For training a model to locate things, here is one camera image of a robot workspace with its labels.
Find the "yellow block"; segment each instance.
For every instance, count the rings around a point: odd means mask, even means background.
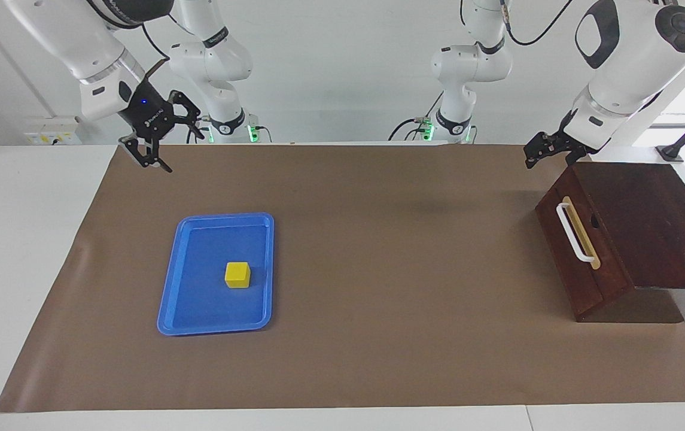
[[[246,289],[251,276],[252,270],[246,262],[228,262],[225,268],[225,284],[231,289]]]

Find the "brown tabletop covering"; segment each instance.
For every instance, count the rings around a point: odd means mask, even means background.
[[[577,324],[520,147],[163,147],[111,162],[0,412],[685,401],[685,324]],[[156,329],[189,215],[276,219],[265,330]]]

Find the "robotic arm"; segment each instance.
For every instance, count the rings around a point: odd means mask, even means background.
[[[179,0],[182,25],[200,41],[176,44],[170,51],[173,72],[197,87],[205,99],[205,117],[216,142],[257,142],[257,118],[244,110],[229,81],[252,74],[252,57],[230,33],[217,0]]]
[[[468,85],[501,81],[512,70],[501,3],[499,0],[470,0],[468,3],[464,10],[465,26],[476,43],[444,47],[433,56],[433,75],[444,91],[443,102],[430,119],[436,126],[433,139],[465,140],[477,99]]]
[[[159,158],[159,141],[175,125],[196,127],[200,110],[183,93],[173,90],[167,100],[159,95],[126,48],[114,38],[116,28],[137,28],[166,16],[173,0],[5,0],[8,8],[50,54],[60,58],[81,84],[82,111],[97,120],[119,114],[132,134],[121,146],[140,166],[172,169]],[[69,17],[69,25],[57,25]],[[173,105],[187,110],[175,115]]]
[[[598,0],[582,18],[576,42],[595,76],[560,129],[540,132],[525,146],[529,169],[557,153],[570,152],[572,164],[602,150],[684,70],[685,0]]]

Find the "white table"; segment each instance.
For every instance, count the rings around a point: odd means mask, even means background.
[[[114,150],[0,147],[0,393]],[[657,162],[649,149],[606,149],[600,159]],[[677,431],[685,403],[0,415],[0,429],[95,428]]]

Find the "dark brown wooden cabinet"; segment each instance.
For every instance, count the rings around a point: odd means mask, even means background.
[[[685,185],[671,166],[577,163],[537,215],[577,321],[685,320]]]

